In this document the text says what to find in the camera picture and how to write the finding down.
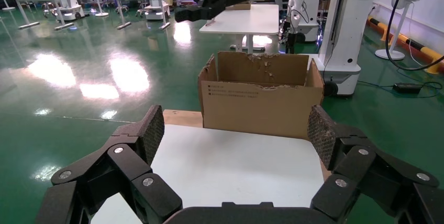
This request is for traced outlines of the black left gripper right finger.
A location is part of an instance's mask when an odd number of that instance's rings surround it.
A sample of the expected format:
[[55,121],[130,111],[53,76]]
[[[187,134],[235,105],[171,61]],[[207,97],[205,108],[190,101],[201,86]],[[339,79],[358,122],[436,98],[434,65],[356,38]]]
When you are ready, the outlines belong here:
[[443,223],[443,190],[432,174],[382,151],[360,129],[334,122],[319,105],[307,134],[330,172],[311,209],[343,223],[366,195],[396,223]]

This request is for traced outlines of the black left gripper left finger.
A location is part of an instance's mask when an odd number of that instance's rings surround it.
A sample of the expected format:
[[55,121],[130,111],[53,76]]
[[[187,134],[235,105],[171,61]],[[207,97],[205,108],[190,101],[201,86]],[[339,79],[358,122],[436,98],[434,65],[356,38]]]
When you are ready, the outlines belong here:
[[90,223],[116,194],[142,223],[166,222],[182,209],[182,200],[151,166],[164,131],[162,107],[153,105],[98,150],[56,171],[35,223]]

